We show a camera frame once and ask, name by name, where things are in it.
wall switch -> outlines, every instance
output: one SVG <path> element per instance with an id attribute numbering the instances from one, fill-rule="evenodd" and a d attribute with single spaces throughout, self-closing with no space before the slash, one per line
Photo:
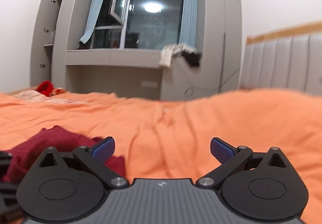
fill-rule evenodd
<path id="1" fill-rule="evenodd" d="M 150 89 L 156 89 L 158 88 L 159 83 L 157 81 L 142 81 L 141 87 L 142 88 L 150 88 Z"/>

window sill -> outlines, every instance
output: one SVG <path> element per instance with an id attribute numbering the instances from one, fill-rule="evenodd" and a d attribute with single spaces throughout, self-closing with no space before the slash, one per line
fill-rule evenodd
<path id="1" fill-rule="evenodd" d="M 159 69 L 160 50 L 152 49 L 86 49 L 70 50 L 65 65 L 127 66 Z"/>

headboard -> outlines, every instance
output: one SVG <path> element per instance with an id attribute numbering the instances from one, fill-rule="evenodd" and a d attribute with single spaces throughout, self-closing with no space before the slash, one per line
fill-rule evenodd
<path id="1" fill-rule="evenodd" d="M 322 22 L 248 37 L 239 88 L 322 95 Z"/>

maroon cloth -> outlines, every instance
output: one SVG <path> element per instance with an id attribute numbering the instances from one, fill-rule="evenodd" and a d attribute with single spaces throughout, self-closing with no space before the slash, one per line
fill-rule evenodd
<path id="1" fill-rule="evenodd" d="M 43 81 L 38 86 L 37 91 L 49 97 L 49 94 L 52 92 L 53 89 L 54 89 L 54 86 L 50 81 Z"/>
<path id="2" fill-rule="evenodd" d="M 13 183 L 21 182 L 40 153 L 49 146 L 56 147 L 59 152 L 70 152 L 74 148 L 82 145 L 91 147 L 101 140 L 102 138 L 100 137 L 89 139 L 84 135 L 69 132 L 60 126 L 54 126 L 49 130 L 42 129 L 29 140 L 7 151 L 13 157 L 7 173 L 3 177 L 3 181 Z M 124 157 L 112 156 L 104 165 L 125 177 Z"/>

orange bedsheet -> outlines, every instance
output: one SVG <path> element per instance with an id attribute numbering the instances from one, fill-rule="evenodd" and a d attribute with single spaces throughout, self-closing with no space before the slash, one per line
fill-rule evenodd
<path id="1" fill-rule="evenodd" d="M 257 152 L 280 147 L 308 187 L 307 224 L 322 216 L 322 98 L 289 91 L 231 92 L 189 102 L 65 93 L 88 104 L 28 103 L 0 95 L 0 149 L 60 125 L 90 137 L 113 136 L 127 177 L 196 180 L 219 165 L 209 151 L 218 136 Z"/>

